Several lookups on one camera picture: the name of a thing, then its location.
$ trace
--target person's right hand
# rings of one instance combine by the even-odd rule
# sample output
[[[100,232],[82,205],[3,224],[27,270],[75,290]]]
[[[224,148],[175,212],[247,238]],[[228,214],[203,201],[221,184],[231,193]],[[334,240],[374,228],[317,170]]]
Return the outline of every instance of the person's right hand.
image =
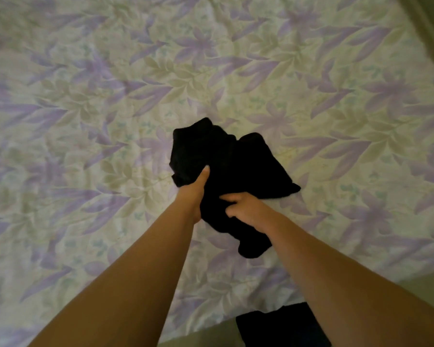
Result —
[[[230,218],[235,216],[261,233],[264,232],[267,219],[275,213],[273,209],[248,192],[227,193],[220,198],[228,202],[235,202],[225,210]]]

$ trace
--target mattress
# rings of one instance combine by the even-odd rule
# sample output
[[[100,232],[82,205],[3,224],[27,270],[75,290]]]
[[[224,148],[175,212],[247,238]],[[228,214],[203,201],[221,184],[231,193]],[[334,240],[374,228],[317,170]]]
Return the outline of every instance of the mattress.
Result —
[[[302,187],[268,203],[306,231],[434,271],[434,64],[396,0],[0,0],[0,346],[172,202],[172,131],[205,116],[264,136]],[[303,300],[237,247],[195,226],[161,341]]]

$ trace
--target folded garment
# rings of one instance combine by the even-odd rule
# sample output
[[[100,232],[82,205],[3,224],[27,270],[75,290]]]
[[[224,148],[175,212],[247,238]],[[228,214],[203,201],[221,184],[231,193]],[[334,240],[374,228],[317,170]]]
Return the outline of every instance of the folded garment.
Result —
[[[221,233],[240,241],[238,252],[256,258],[272,246],[265,234],[236,218],[225,209],[231,204],[220,195],[249,192],[257,198],[280,198],[298,192],[280,163],[273,157],[259,133],[249,133],[239,140],[203,118],[193,125],[174,130],[170,167],[178,187],[193,183],[205,165],[210,176],[201,201],[201,217]]]

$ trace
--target black garment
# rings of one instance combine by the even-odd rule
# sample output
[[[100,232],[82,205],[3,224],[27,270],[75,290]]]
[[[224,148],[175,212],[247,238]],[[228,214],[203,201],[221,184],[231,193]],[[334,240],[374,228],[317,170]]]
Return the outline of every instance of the black garment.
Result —
[[[262,313],[237,316],[238,330],[246,347],[330,347],[307,303],[292,304]]]
[[[204,188],[201,216],[211,227],[240,240],[238,252],[256,258],[272,243],[265,234],[236,218],[228,218],[231,204],[219,198],[230,192],[249,192],[257,198],[280,198],[298,192],[280,163],[273,157],[264,138],[250,133],[237,141],[209,118],[174,130],[170,167],[175,185],[193,183],[205,165],[210,176]]]

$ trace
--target hand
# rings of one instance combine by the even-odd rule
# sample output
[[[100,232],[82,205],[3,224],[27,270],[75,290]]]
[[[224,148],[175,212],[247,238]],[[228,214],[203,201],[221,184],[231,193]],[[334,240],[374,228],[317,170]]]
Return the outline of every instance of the hand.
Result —
[[[209,174],[210,168],[209,166],[205,166],[194,183],[179,188],[179,192],[175,198],[175,202],[190,207],[191,215],[195,224],[201,220],[199,205],[204,196],[204,185],[206,185]]]
[[[261,233],[265,232],[263,229],[267,220],[276,213],[260,199],[248,192],[228,193],[220,196],[220,198],[228,202],[236,202],[236,204],[228,206],[225,210],[230,218],[235,216]]]

